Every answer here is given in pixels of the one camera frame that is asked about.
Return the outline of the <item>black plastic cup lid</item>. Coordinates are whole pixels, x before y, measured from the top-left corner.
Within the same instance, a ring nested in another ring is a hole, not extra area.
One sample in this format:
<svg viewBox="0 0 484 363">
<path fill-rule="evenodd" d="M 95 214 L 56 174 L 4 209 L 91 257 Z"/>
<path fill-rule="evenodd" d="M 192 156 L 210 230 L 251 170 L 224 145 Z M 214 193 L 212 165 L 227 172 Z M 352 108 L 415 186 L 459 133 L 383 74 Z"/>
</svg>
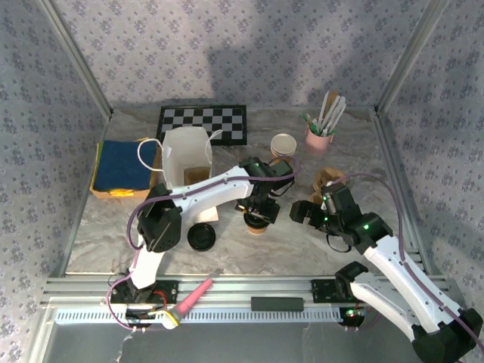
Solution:
<svg viewBox="0 0 484 363">
<path fill-rule="evenodd" d="M 247 213 L 244 214 L 244 222 L 248 227 L 254 229 L 263 229 L 269 226 L 269 222 L 264 219 L 257 218 Z"/>
<path fill-rule="evenodd" d="M 197 223 L 188 230 L 188 243 L 193 250 L 205 252 L 210 250 L 216 242 L 215 229 L 207 223 Z"/>
</svg>

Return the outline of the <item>white cartoon print paper bag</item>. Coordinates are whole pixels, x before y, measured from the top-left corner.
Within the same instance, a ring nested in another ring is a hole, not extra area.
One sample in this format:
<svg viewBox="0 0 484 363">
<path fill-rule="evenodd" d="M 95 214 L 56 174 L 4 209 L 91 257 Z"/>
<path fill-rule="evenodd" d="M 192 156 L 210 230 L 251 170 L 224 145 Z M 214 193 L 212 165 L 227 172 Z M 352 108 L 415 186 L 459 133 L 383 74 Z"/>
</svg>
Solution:
<svg viewBox="0 0 484 363">
<path fill-rule="evenodd" d="M 197 126 L 173 129 L 166 133 L 163 141 L 155 138 L 142 140 L 137 149 L 138 160 L 150 171 L 162 173 L 168 189 L 187 187 L 189 185 L 184 183 L 184 170 L 187 168 L 210 167 L 210 178 L 213 176 L 211 141 L 221 133 L 218 130 L 208 136 L 203 127 Z M 141 156 L 141 148 L 148 142 L 155 142 L 160 149 L 161 161 L 156 161 L 153 166 L 146 164 Z"/>
</svg>

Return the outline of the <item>pink holder cup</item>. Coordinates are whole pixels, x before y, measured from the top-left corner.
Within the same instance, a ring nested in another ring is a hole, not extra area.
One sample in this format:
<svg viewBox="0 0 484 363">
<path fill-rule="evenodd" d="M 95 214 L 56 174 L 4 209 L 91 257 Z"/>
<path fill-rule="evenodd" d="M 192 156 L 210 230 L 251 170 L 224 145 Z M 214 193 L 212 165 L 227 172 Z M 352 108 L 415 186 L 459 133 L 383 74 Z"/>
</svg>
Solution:
<svg viewBox="0 0 484 363">
<path fill-rule="evenodd" d="M 306 151 L 312 155 L 324 155 L 333 142 L 334 135 L 318 136 L 306 126 Z"/>
</svg>

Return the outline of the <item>black and white chessboard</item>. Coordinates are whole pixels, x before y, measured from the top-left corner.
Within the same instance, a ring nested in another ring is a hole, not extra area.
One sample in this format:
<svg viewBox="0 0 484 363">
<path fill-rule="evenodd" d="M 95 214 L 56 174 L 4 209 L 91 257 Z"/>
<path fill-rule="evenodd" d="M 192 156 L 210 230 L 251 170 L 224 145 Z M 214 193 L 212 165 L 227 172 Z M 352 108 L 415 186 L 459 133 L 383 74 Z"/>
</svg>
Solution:
<svg viewBox="0 0 484 363">
<path fill-rule="evenodd" d="M 163 141 L 168 131 L 180 127 L 203 127 L 208 136 L 221 130 L 212 146 L 247 145 L 247 107 L 245 105 L 166 106 L 160 109 L 156 138 Z"/>
</svg>

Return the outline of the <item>black rectangular bar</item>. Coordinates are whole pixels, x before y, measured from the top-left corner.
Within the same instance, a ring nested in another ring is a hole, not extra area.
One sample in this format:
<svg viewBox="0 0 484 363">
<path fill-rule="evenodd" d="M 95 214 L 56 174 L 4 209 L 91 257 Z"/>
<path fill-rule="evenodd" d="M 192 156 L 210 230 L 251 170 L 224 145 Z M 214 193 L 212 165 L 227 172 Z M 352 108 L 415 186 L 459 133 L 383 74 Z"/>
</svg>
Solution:
<svg viewBox="0 0 484 363">
<path fill-rule="evenodd" d="M 253 312 L 303 312 L 304 300 L 300 297 L 261 297 L 250 300 Z"/>
</svg>

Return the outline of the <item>small circuit board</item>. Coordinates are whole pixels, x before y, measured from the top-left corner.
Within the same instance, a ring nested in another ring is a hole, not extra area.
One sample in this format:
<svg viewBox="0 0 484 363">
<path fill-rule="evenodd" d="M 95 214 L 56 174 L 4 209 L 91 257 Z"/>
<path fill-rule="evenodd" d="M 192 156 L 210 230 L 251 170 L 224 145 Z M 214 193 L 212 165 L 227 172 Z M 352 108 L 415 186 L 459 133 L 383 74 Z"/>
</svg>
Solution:
<svg viewBox="0 0 484 363">
<path fill-rule="evenodd" d="M 344 327 L 360 327 L 365 321 L 367 311 L 364 308 L 340 308 L 340 317 L 342 321 L 341 326 Z"/>
<path fill-rule="evenodd" d="M 127 309 L 125 320 L 131 329 L 148 329 L 157 319 L 159 309 Z"/>
</svg>

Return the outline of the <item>pink toy microphone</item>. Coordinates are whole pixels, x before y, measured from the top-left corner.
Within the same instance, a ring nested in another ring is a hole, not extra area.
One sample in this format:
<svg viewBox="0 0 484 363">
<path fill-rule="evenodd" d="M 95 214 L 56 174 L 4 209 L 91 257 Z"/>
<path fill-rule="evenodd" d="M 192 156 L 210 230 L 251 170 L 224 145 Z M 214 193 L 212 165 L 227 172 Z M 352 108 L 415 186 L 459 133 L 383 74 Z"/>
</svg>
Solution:
<svg viewBox="0 0 484 363">
<path fill-rule="evenodd" d="M 180 325 L 181 320 L 189 313 L 192 307 L 197 301 L 208 291 L 213 285 L 213 280 L 207 278 L 196 289 L 194 289 L 189 295 L 187 295 L 181 302 L 177 303 L 174 307 L 166 310 L 163 313 L 161 320 L 162 325 L 167 330 L 172 330 Z"/>
</svg>

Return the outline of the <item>wooden stirrer stick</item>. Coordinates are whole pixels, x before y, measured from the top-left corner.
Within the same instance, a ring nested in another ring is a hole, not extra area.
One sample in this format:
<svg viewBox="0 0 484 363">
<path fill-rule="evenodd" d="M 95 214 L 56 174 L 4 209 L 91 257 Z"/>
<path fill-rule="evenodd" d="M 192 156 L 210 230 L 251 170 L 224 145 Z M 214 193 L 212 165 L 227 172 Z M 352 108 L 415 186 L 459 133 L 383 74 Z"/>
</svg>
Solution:
<svg viewBox="0 0 484 363">
<path fill-rule="evenodd" d="M 329 114 L 332 111 L 332 109 L 334 108 L 334 102 L 336 101 L 337 98 L 338 98 L 338 91 L 337 90 L 331 91 L 330 94 L 328 95 L 325 114 L 324 114 L 325 120 L 328 120 Z"/>
</svg>

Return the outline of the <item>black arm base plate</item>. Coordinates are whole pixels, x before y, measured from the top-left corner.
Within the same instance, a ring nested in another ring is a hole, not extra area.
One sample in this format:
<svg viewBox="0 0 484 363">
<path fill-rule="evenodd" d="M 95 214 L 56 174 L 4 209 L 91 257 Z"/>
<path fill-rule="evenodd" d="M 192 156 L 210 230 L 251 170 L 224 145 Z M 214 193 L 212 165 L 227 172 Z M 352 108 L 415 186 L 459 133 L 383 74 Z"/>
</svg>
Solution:
<svg viewBox="0 0 484 363">
<path fill-rule="evenodd" d="M 310 283 L 314 303 L 361 303 L 349 287 L 337 279 L 313 279 Z"/>
<path fill-rule="evenodd" d="M 165 305 L 176 303 L 177 295 L 177 280 L 156 280 L 152 285 L 138 289 L 132 283 L 132 279 L 128 279 L 113 288 L 110 293 L 110 301 L 122 304 L 151 303 Z"/>
</svg>

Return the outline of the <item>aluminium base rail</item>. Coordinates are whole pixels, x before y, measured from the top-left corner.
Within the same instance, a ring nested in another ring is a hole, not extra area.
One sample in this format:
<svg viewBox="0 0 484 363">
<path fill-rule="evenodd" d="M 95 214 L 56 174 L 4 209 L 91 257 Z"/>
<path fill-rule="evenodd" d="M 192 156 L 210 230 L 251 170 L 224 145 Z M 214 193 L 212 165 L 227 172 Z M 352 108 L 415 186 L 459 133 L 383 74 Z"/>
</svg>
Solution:
<svg viewBox="0 0 484 363">
<path fill-rule="evenodd" d="M 40 299 L 41 306 L 90 307 L 106 302 L 107 290 L 114 286 L 119 275 L 67 275 L 49 278 Z M 207 279 L 206 275 L 162 275 L 157 280 L 177 280 L 177 303 Z M 213 277 L 213 285 L 200 298 L 201 308 L 249 307 L 253 296 L 300 297 L 304 306 L 313 307 L 311 283 L 313 279 L 334 279 L 331 276 L 280 275 L 220 275 Z"/>
</svg>

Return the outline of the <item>aluminium corner post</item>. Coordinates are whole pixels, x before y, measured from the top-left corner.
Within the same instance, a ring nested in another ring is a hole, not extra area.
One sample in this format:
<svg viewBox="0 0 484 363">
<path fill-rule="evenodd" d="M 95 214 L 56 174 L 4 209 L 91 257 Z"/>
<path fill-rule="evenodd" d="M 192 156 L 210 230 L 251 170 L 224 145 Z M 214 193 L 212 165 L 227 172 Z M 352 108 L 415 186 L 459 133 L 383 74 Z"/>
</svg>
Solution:
<svg viewBox="0 0 484 363">
<path fill-rule="evenodd" d="M 61 13 L 57 9 L 54 0 L 35 0 L 37 5 L 44 12 L 51 28 L 56 33 L 59 42 L 69 57 L 74 69 L 79 74 L 80 79 L 83 81 L 88 93 L 93 98 L 96 106 L 101 111 L 106 119 L 109 119 L 112 115 L 112 108 L 104 96 L 98 81 L 89 68 L 88 62 L 83 57 L 79 46 L 76 44 L 70 30 Z"/>
<path fill-rule="evenodd" d="M 386 113 L 390 108 L 450 2 L 451 0 L 428 0 L 401 57 L 375 104 L 374 109 L 378 116 Z"/>
</svg>

